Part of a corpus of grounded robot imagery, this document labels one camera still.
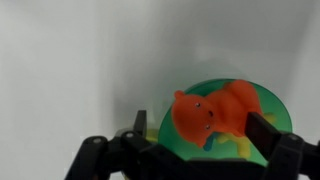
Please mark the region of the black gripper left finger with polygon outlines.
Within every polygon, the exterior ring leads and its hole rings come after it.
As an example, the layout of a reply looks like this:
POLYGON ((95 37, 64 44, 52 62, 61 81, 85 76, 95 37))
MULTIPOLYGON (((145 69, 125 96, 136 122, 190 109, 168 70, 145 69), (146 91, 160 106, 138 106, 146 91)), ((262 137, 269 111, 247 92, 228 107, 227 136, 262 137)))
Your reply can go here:
POLYGON ((146 135, 147 130, 147 111, 139 110, 133 125, 133 130, 141 136, 146 135))

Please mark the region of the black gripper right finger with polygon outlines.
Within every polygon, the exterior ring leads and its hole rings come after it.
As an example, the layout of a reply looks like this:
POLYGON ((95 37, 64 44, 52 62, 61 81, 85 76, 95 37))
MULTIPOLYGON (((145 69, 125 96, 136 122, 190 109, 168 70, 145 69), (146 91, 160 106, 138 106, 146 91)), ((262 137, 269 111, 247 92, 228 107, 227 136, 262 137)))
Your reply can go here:
POLYGON ((249 112, 245 134, 264 158, 270 158, 282 134, 260 114, 249 112))

